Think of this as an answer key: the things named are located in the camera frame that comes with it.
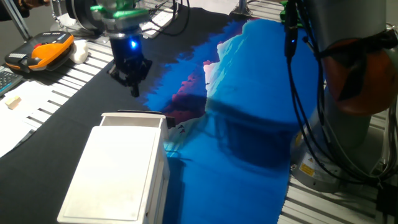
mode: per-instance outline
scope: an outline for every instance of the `blue cloth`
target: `blue cloth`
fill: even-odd
[[[290,142],[299,130],[283,26],[262,19],[231,22],[194,47],[192,57],[164,66],[168,72],[146,96],[151,110],[179,122],[165,143],[171,176],[164,224],[277,223]],[[317,64],[304,43],[292,68],[309,116]]]

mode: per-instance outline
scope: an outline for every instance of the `orange handheld scanner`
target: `orange handheld scanner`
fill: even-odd
[[[10,68],[27,73],[52,71],[68,60],[73,52],[73,41],[74,37],[68,32],[44,32],[9,53],[5,61]]]

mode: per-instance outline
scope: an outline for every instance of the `black table surface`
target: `black table surface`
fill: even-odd
[[[166,29],[177,32],[187,9]],[[177,63],[180,53],[221,33],[233,19],[202,9],[191,9],[187,30],[178,37],[159,35],[142,40],[143,53],[154,63],[141,92],[150,91],[163,72],[160,64]],[[57,223],[57,216],[72,180],[84,146],[101,114],[117,110],[148,110],[142,99],[133,98],[127,88],[114,81],[106,71],[97,74],[58,109],[25,143],[0,158],[0,223]]]

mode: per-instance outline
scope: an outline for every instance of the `white tissue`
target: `white tissue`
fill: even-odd
[[[77,23],[77,20],[69,17],[67,13],[61,15],[58,19],[60,20],[60,23],[66,27],[71,27]]]
[[[81,64],[86,61],[88,56],[88,46],[85,41],[74,41],[73,52],[70,55],[70,60],[76,64]]]

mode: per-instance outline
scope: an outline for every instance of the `blue led light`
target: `blue led light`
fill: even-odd
[[[137,47],[137,42],[135,42],[135,41],[131,41],[131,47],[133,48],[133,49],[135,49],[136,47]]]

